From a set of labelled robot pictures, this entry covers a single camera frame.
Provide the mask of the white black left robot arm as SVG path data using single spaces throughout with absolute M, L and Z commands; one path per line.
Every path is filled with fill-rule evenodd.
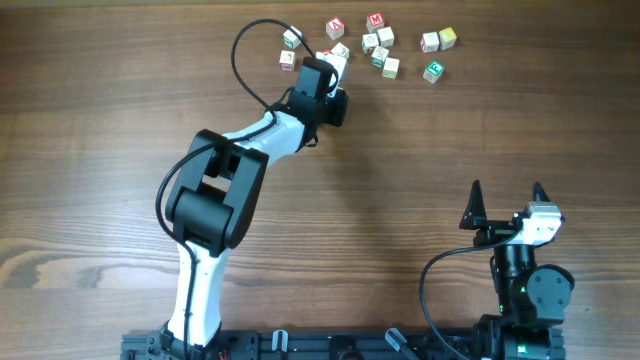
M 225 268 L 250 227 L 268 167 L 315 146 L 319 125 L 341 126 L 347 104 L 340 87 L 329 93 L 289 88 L 242 130 L 199 131 L 169 170 L 155 203 L 180 258 L 174 311 L 160 332 L 165 352 L 180 359 L 215 355 Z

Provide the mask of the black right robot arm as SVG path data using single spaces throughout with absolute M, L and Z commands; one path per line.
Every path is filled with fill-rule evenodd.
M 566 357 L 560 325 L 575 279 L 568 270 L 535 259 L 535 250 L 554 241 L 563 223 L 559 207 L 538 182 L 532 200 L 508 221 L 487 217 L 480 182 L 472 183 L 459 227 L 476 232 L 474 249 L 493 250 L 490 271 L 500 308 L 472 327 L 472 359 Z

